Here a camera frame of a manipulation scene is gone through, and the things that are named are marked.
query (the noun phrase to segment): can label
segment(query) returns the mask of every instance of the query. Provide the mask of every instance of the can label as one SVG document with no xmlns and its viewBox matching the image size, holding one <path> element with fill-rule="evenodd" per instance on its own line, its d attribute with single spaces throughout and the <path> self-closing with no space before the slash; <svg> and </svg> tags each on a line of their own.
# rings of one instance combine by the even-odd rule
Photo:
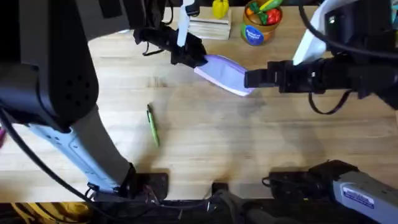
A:
<svg viewBox="0 0 398 224">
<path fill-rule="evenodd" d="M 253 26 L 246 25 L 244 34 L 251 45 L 260 45 L 264 41 L 264 35 Z"/>
</svg>

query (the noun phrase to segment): red tomato toy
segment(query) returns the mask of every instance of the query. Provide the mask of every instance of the red tomato toy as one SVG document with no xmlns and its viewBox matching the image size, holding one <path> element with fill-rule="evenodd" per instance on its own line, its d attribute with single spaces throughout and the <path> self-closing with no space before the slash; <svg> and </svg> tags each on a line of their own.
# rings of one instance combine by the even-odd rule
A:
<svg viewBox="0 0 398 224">
<path fill-rule="evenodd" d="M 268 15 L 267 25 L 276 24 L 281 19 L 281 14 L 278 9 L 271 9 L 271 10 L 268 10 L 266 13 Z"/>
</svg>

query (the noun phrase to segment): black cable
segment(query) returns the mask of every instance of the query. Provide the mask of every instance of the black cable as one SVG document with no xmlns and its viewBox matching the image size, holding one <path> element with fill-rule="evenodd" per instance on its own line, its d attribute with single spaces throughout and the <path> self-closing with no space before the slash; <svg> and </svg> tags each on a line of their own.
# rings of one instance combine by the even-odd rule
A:
<svg viewBox="0 0 398 224">
<path fill-rule="evenodd" d="M 89 222 L 87 221 L 82 221 L 82 222 L 71 222 L 71 221 L 64 221 L 59 218 L 57 218 L 55 215 L 51 214 L 47 209 L 43 207 L 40 203 L 35 203 L 44 213 L 46 213 L 49 217 L 51 217 L 55 222 L 60 222 L 60 223 L 70 223 L 70 224 L 77 224 L 77 223 L 86 223 Z"/>
<path fill-rule="evenodd" d="M 315 103 L 312 100 L 312 93 L 308 94 L 308 102 L 310 103 L 311 109 L 314 110 L 315 112 L 317 112 L 318 114 L 331 115 L 331 114 L 336 113 L 338 110 L 341 109 L 341 107 L 343 107 L 343 105 L 346 103 L 346 101 L 349 97 L 349 94 L 352 92 L 353 92 L 352 90 L 345 91 L 343 96 L 341 97 L 340 101 L 338 102 L 338 104 L 331 111 L 328 111 L 328 112 L 322 112 L 317 108 L 317 106 L 315 106 Z"/>
<path fill-rule="evenodd" d="M 314 26 L 311 25 L 311 22 L 308 20 L 307 15 L 305 14 L 304 10 L 304 5 L 303 5 L 303 0 L 298 1 L 298 10 L 300 11 L 300 17 L 303 20 L 303 23 L 305 27 L 318 39 L 324 41 L 324 43 L 336 47 L 341 50 L 345 50 L 348 52 L 352 53 L 357 53 L 361 55 L 367 55 L 367 56 L 372 56 L 372 57 L 380 57 L 380 58 L 388 58 L 388 59 L 393 59 L 397 60 L 398 59 L 398 54 L 394 53 L 389 53 L 389 52 L 377 52 L 377 51 L 372 51 L 372 50 L 366 50 L 366 49 L 359 49 L 356 47 L 351 47 L 349 45 L 341 44 L 339 42 L 336 42 L 334 40 L 329 39 L 327 36 L 323 35 L 321 32 L 317 31 Z"/>
<path fill-rule="evenodd" d="M 165 25 L 170 25 L 172 22 L 173 22 L 173 19 L 174 19 L 174 6 L 173 6 L 173 3 L 172 3 L 172 1 L 171 0 L 168 0 L 167 1 L 168 2 L 168 4 L 169 4 L 169 6 L 170 6 L 170 10 L 172 11 L 171 13 L 172 13 L 172 17 L 170 18 L 170 21 L 168 21 L 168 22 L 166 22 L 165 23 Z"/>
<path fill-rule="evenodd" d="M 149 52 L 148 53 L 148 50 L 149 50 L 149 42 L 147 42 L 147 50 L 144 53 L 142 53 L 143 56 L 151 56 L 151 55 L 154 55 L 154 54 L 162 53 L 164 51 L 164 50 L 160 49 L 160 50 L 156 50 L 154 52 Z"/>
<path fill-rule="evenodd" d="M 16 142 L 16 144 L 27 154 L 27 156 L 37 165 L 42 169 L 48 176 L 50 176 L 54 181 L 56 181 L 58 184 L 60 184 L 62 187 L 65 187 L 68 191 L 76 195 L 77 197 L 81 198 L 84 200 L 92 209 L 96 210 L 98 213 L 104 215 L 106 218 L 117 221 L 117 222 L 131 222 L 131 219 L 123 219 L 123 218 L 118 218 L 114 217 L 113 215 L 110 215 L 106 212 L 104 212 L 101 208 L 97 207 L 93 201 L 91 201 L 89 198 L 84 196 L 82 193 L 80 193 L 78 190 L 74 189 L 71 185 L 66 183 L 63 179 L 61 179 L 54 171 L 52 171 L 45 163 L 37 157 L 37 155 L 30 149 L 30 147 L 25 143 L 25 141 L 19 136 L 19 134 L 16 132 L 10 121 L 8 120 L 4 109 L 0 108 L 0 122 L 2 124 L 2 127 L 4 127 L 10 135 L 10 137 Z"/>
<path fill-rule="evenodd" d="M 88 192 L 90 192 L 90 190 L 91 190 L 91 188 L 88 188 L 88 189 L 86 190 L 86 193 L 85 193 L 85 196 L 86 196 L 86 197 L 88 197 L 87 195 L 88 195 Z"/>
<path fill-rule="evenodd" d="M 208 204 L 211 199 L 213 199 L 213 197 L 210 197 L 210 198 L 208 198 L 202 202 L 199 202 L 197 204 L 194 204 L 194 205 L 170 206 L 170 205 L 159 204 L 158 206 L 162 207 L 162 208 L 170 208 L 170 209 L 178 209 L 178 210 L 193 209 L 193 208 L 201 207 L 201 206 Z"/>
</svg>

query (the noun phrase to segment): wooden table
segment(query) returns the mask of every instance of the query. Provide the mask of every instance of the wooden table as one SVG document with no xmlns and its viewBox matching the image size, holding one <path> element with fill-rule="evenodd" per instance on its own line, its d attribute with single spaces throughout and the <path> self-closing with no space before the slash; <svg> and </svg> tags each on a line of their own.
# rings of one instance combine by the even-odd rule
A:
<svg viewBox="0 0 398 224">
<path fill-rule="evenodd" d="M 233 9 L 228 41 L 204 40 L 209 54 L 231 58 L 248 69 L 287 60 L 304 28 L 296 7 L 284 7 L 275 39 L 251 47 L 240 38 L 242 8 Z M 315 8 L 308 7 L 308 14 Z M 167 171 L 168 199 L 200 199 L 214 180 L 228 181 L 242 197 L 269 197 L 261 178 L 273 169 L 308 168 L 341 159 L 380 181 L 398 187 L 398 128 L 395 111 L 375 96 L 352 95 L 332 116 L 314 113 L 306 94 L 258 89 L 242 98 L 212 85 L 170 54 L 141 53 L 131 34 L 114 34 L 90 42 L 99 85 L 99 111 L 121 154 L 139 172 Z M 342 91 L 316 96 L 328 110 Z M 154 106 L 162 147 L 157 149 L 146 117 Z M 56 173 L 81 192 L 85 176 L 49 143 L 17 130 Z M 71 201 L 77 198 L 47 177 L 11 141 L 0 150 L 0 202 Z"/>
</svg>

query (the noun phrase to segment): wire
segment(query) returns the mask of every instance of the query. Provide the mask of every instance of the wire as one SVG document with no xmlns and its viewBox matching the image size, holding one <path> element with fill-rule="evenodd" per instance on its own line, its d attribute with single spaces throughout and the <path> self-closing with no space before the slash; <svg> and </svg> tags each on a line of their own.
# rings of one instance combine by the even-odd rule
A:
<svg viewBox="0 0 398 224">
<path fill-rule="evenodd" d="M 202 202 L 199 202 L 197 204 L 194 204 L 194 205 L 170 206 L 170 205 L 160 204 L 158 206 L 160 206 L 162 208 L 179 209 L 179 210 L 193 209 L 193 208 L 202 207 L 204 205 L 207 205 L 211 199 L 213 199 L 213 197 L 210 197 L 210 198 L 208 198 Z"/>
<path fill-rule="evenodd" d="M 168 26 L 168 25 L 170 25 L 173 22 L 173 19 L 174 19 L 174 6 L 173 6 L 173 3 L 172 3 L 171 0 L 168 0 L 167 2 L 169 4 L 169 6 L 170 6 L 170 10 L 171 10 L 171 13 L 172 13 L 172 17 L 170 18 L 170 21 L 165 23 L 165 25 Z"/>
<path fill-rule="evenodd" d="M 85 196 L 86 196 L 86 197 L 88 197 L 87 195 L 88 195 L 88 192 L 90 192 L 90 190 L 91 190 L 91 188 L 88 188 L 88 189 L 86 190 L 86 193 L 85 193 Z"/>
<path fill-rule="evenodd" d="M 150 186 L 146 185 L 146 189 L 153 196 L 154 201 L 155 201 L 154 203 L 157 206 L 162 207 L 162 208 L 179 209 L 179 210 L 193 209 L 193 208 L 204 206 L 204 205 L 208 204 L 211 200 L 213 200 L 215 197 L 218 196 L 218 194 L 214 194 L 214 195 L 208 197 L 207 199 L 204 199 L 204 201 L 199 202 L 199 203 L 194 204 L 194 205 L 170 206 L 170 205 L 164 205 L 162 202 L 160 202 L 160 200 L 156 197 L 155 192 L 152 190 L 152 188 Z"/>
<path fill-rule="evenodd" d="M 314 26 L 311 25 L 311 22 L 308 20 L 308 17 L 305 14 L 303 0 L 298 1 L 298 10 L 300 11 L 300 17 L 303 20 L 305 27 L 315 37 L 324 41 L 324 43 L 326 43 L 332 47 L 336 47 L 337 49 L 341 49 L 341 50 L 345 50 L 348 52 L 357 53 L 357 54 L 361 54 L 361 55 L 367 55 L 367 56 L 379 57 L 379 58 L 388 58 L 388 59 L 393 59 L 393 60 L 398 59 L 398 54 L 389 53 L 389 52 L 377 52 L 377 51 L 366 50 L 366 49 L 359 49 L 356 47 L 351 47 L 349 45 L 341 44 L 339 42 L 331 40 L 327 36 L 323 35 L 321 32 L 317 31 L 316 28 L 314 28 Z"/>
<path fill-rule="evenodd" d="M 154 54 L 162 53 L 164 51 L 164 50 L 160 49 L 160 50 L 156 50 L 154 52 L 149 52 L 148 53 L 148 50 L 149 50 L 149 42 L 147 42 L 147 50 L 144 53 L 142 53 L 143 56 L 151 56 L 151 55 L 154 55 Z"/>
<path fill-rule="evenodd" d="M 315 106 L 315 103 L 312 100 L 312 93 L 308 94 L 308 102 L 310 103 L 311 109 L 314 110 L 316 113 L 322 115 L 331 115 L 336 113 L 338 110 L 340 110 L 343 107 L 343 105 L 346 103 L 349 97 L 349 94 L 351 94 L 352 92 L 353 92 L 352 90 L 345 91 L 338 104 L 331 111 L 328 112 L 322 112 L 317 108 L 317 106 Z"/>
<path fill-rule="evenodd" d="M 123 219 L 123 218 L 118 218 L 113 215 L 110 215 L 103 211 L 101 208 L 97 207 L 93 201 L 91 201 L 89 198 L 84 196 L 82 193 L 80 193 L 78 190 L 74 189 L 71 185 L 66 183 L 63 179 L 61 179 L 54 171 L 52 171 L 45 163 L 37 157 L 37 155 L 30 149 L 30 147 L 25 143 L 25 141 L 19 136 L 17 131 L 14 129 L 10 121 L 8 120 L 4 109 L 0 108 L 0 122 L 2 124 L 2 127 L 4 127 L 10 135 L 10 137 L 16 142 L 16 144 L 27 154 L 27 156 L 37 165 L 42 169 L 48 176 L 50 176 L 54 181 L 56 181 L 58 184 L 60 184 L 62 187 L 65 187 L 68 191 L 76 195 L 77 197 L 81 198 L 84 200 L 92 209 L 96 210 L 98 213 L 104 215 L 106 218 L 117 221 L 117 222 L 131 222 L 131 219 Z"/>
</svg>

